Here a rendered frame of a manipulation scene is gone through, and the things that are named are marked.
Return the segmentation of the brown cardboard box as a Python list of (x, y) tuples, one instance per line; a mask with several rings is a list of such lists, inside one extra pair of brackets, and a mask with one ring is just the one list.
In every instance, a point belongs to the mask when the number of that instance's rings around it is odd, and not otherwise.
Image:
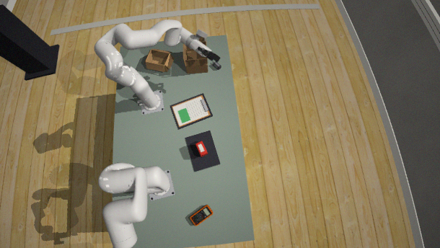
[(170, 53), (172, 52), (169, 51), (166, 52), (165, 50), (151, 49), (145, 60), (146, 68), (156, 71), (168, 72), (175, 59)]
[[(202, 41), (206, 45), (204, 37), (201, 37), (199, 41)], [(207, 45), (206, 45), (207, 46)], [(208, 72), (208, 59), (206, 63), (205, 57), (195, 52), (193, 49), (189, 49), (183, 44), (183, 60), (185, 63), (186, 71), (188, 74), (207, 73)]]

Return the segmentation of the orange digital multimeter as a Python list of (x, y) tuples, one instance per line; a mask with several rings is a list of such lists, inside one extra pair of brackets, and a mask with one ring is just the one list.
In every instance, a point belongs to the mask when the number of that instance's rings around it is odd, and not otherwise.
[(205, 205), (202, 209), (197, 211), (190, 217), (190, 220), (194, 223), (195, 226), (205, 221), (209, 216), (213, 214), (213, 211), (210, 209), (208, 205)]

